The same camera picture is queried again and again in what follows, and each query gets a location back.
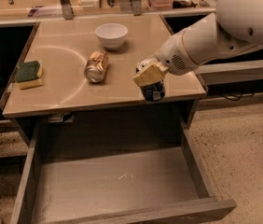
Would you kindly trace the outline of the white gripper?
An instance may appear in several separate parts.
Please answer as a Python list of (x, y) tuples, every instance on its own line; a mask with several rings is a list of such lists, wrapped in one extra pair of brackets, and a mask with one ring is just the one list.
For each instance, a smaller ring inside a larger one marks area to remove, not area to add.
[(149, 64), (132, 78), (137, 86), (144, 87), (158, 83), (168, 72), (182, 76), (199, 67), (187, 54), (180, 35), (173, 35), (167, 39), (154, 56), (159, 62)]

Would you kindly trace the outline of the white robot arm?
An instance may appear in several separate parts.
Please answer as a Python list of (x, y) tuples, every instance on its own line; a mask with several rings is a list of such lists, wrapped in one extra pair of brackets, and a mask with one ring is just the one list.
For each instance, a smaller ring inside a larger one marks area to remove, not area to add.
[(263, 48), (263, 0), (217, 0), (215, 12), (172, 35), (154, 55), (139, 61), (140, 87), (170, 73), (182, 76), (216, 59)]

